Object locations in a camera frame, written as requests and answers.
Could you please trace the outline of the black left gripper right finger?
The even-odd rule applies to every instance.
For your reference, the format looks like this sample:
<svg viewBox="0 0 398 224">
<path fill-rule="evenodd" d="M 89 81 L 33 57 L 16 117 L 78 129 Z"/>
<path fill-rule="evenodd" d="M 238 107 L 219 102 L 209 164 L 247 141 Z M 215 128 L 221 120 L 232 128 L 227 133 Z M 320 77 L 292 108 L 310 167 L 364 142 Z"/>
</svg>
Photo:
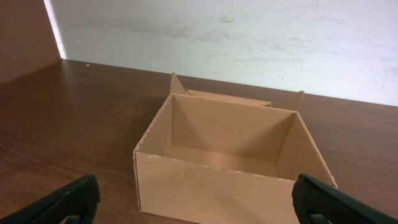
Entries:
<svg viewBox="0 0 398 224">
<path fill-rule="evenodd" d="M 397 219 L 308 174 L 298 176 L 292 190 L 292 200 L 301 224 L 397 224 Z"/>
</svg>

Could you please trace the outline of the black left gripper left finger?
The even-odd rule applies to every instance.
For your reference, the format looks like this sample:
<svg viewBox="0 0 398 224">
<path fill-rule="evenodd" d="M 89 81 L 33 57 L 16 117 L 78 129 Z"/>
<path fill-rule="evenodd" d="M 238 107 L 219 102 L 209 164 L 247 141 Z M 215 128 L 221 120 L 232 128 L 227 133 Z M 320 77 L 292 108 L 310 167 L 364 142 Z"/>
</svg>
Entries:
<svg viewBox="0 0 398 224">
<path fill-rule="evenodd" d="M 100 188 L 93 175 L 84 175 L 32 204 L 1 218 L 1 223 L 92 224 L 100 202 Z"/>
</svg>

